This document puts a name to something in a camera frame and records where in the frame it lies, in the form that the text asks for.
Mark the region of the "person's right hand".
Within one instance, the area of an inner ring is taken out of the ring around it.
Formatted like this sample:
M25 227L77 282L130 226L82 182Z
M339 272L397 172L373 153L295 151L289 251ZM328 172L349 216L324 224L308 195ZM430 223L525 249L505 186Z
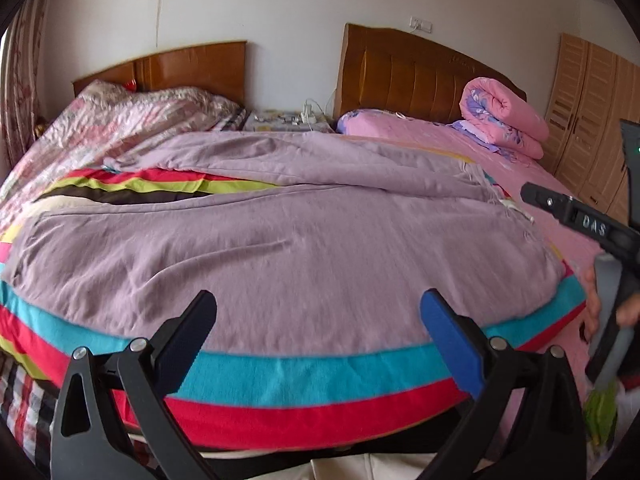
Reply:
M592 266L585 274L586 291L586 314L584 319L584 329L582 330L582 340L589 342L592 336L599 329L599 316L601 311L601 300L598 296L596 271ZM616 314L617 324L620 327L634 327L639 323L640 316L640 296L635 292L618 309Z

